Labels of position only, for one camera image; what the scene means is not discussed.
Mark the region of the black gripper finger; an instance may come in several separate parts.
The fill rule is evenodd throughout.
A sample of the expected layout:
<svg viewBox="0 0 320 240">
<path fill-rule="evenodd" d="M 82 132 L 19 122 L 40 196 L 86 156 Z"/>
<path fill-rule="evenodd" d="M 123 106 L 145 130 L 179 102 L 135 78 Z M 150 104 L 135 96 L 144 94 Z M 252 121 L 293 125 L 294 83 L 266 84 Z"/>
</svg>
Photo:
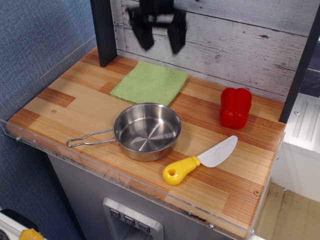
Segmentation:
<svg viewBox="0 0 320 240">
<path fill-rule="evenodd" d="M 187 34 L 186 12 L 177 11 L 167 28 L 167 34 L 173 54 L 178 54 L 185 46 Z"/>
<path fill-rule="evenodd" d="M 152 26 L 149 25 L 149 16 L 142 14 L 138 9 L 128 9 L 129 23 L 140 46 L 149 50 L 154 45 Z"/>
</svg>

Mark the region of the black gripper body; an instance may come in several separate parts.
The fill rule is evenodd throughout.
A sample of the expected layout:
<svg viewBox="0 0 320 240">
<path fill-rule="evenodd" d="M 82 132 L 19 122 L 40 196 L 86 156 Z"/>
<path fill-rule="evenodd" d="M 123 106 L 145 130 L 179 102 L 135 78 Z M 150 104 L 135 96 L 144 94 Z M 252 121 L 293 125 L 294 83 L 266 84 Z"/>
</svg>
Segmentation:
<svg viewBox="0 0 320 240">
<path fill-rule="evenodd" d="M 126 11 L 132 27 L 187 27 L 186 11 L 175 8 L 173 0 L 140 0 L 138 7 L 127 7 Z M 173 19 L 170 23 L 158 22 L 161 15 L 173 15 Z"/>
</svg>

